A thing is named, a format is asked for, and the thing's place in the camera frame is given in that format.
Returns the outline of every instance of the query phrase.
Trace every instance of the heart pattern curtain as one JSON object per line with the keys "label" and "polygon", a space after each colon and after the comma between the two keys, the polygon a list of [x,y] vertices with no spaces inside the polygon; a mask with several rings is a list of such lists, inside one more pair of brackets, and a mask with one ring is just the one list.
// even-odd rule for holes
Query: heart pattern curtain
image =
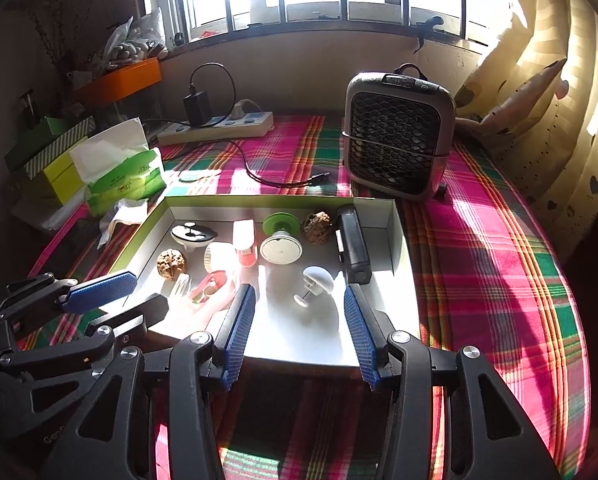
{"label": "heart pattern curtain", "polygon": [[565,261],[598,215],[598,16],[587,0],[510,0],[456,96]]}

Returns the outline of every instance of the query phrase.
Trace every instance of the bed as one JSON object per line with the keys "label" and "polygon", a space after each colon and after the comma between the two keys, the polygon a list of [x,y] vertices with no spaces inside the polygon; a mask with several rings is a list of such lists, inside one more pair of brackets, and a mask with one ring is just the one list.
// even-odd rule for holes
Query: bed
{"label": "bed", "polygon": [[[240,143],[252,169],[268,180],[329,172],[330,181],[299,189],[262,186],[245,174],[234,146],[189,152],[174,145],[161,149],[165,193],[371,196],[341,166],[341,118],[276,117],[268,135]],[[190,174],[197,180],[180,180]],[[584,335],[560,265],[524,200],[474,141],[455,139],[444,182],[443,200],[397,200],[421,338],[436,348],[471,344],[485,352],[563,478],[571,478],[586,450],[590,386]],[[31,274],[53,270],[79,280],[105,274],[135,228],[118,228],[98,251],[92,225],[83,206]],[[20,342],[21,348],[68,341],[89,319],[64,316]],[[361,378],[279,376],[246,367],[233,391],[213,402],[226,478],[373,478],[388,405],[388,397],[371,395]],[[436,392],[433,478],[442,473],[443,427]],[[157,438],[160,479],[168,478],[166,434],[164,423]]]}

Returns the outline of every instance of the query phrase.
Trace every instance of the power adapter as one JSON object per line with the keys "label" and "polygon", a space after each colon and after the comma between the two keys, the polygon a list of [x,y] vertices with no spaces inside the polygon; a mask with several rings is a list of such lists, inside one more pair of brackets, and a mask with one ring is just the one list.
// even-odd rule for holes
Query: power adapter
{"label": "power adapter", "polygon": [[197,89],[192,84],[190,85],[190,95],[184,97],[183,107],[186,108],[188,124],[192,127],[206,124],[213,118],[208,94],[197,92]]}

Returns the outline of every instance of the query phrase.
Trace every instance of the fan grille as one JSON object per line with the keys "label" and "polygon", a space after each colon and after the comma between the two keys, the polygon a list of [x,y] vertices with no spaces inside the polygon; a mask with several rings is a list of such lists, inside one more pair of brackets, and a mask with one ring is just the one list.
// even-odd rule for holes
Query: fan grille
{"label": "fan grille", "polygon": [[431,105],[359,92],[352,98],[348,165],[352,174],[417,195],[426,190],[441,118]]}

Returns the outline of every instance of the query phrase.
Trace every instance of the blue gripper pad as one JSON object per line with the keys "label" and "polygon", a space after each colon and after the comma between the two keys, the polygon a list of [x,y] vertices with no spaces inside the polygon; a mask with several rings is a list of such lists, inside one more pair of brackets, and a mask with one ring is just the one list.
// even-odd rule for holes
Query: blue gripper pad
{"label": "blue gripper pad", "polygon": [[376,365],[377,351],[361,314],[357,298],[349,286],[346,287],[343,296],[343,309],[352,343],[355,345],[355,352],[357,352],[361,376],[366,383],[370,384],[370,389],[374,391],[381,380]]}
{"label": "blue gripper pad", "polygon": [[252,318],[255,316],[255,303],[257,303],[255,289],[252,285],[248,285],[248,290],[241,300],[239,314],[237,314],[237,319],[234,321],[233,331],[223,354],[225,367],[221,374],[221,384],[225,391],[230,390],[234,381],[239,377]]}
{"label": "blue gripper pad", "polygon": [[71,287],[62,308],[71,314],[85,314],[132,294],[135,286],[137,277],[128,270],[120,270]]}

